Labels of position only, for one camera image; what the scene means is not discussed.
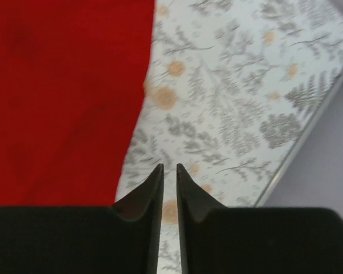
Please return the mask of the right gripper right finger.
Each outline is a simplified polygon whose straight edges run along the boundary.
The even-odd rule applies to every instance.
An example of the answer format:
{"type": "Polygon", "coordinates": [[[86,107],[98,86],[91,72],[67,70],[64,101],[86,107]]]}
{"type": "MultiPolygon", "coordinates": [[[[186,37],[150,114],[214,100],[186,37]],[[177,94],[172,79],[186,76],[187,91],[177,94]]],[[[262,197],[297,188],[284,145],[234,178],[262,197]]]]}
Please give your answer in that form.
{"type": "Polygon", "coordinates": [[[177,165],[183,273],[343,273],[343,219],[318,207],[227,207],[177,165]]]}

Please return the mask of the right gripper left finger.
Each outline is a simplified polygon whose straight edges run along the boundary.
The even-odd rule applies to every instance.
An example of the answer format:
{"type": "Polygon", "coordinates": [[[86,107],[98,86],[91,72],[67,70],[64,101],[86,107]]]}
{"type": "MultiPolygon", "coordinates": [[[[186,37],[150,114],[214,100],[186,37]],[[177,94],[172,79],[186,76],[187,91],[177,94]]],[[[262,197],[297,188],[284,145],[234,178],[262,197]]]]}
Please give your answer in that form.
{"type": "Polygon", "coordinates": [[[108,207],[0,207],[0,273],[156,273],[164,167],[108,207]]]}

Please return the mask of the red t shirt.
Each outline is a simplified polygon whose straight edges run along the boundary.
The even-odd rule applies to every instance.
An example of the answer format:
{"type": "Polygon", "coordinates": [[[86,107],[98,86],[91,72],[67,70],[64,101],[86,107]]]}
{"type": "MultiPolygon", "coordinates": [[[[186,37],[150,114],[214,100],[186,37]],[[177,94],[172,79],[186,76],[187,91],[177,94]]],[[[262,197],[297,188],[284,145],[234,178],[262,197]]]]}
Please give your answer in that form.
{"type": "Polygon", "coordinates": [[[0,1],[0,206],[109,206],[153,1],[0,1]]]}

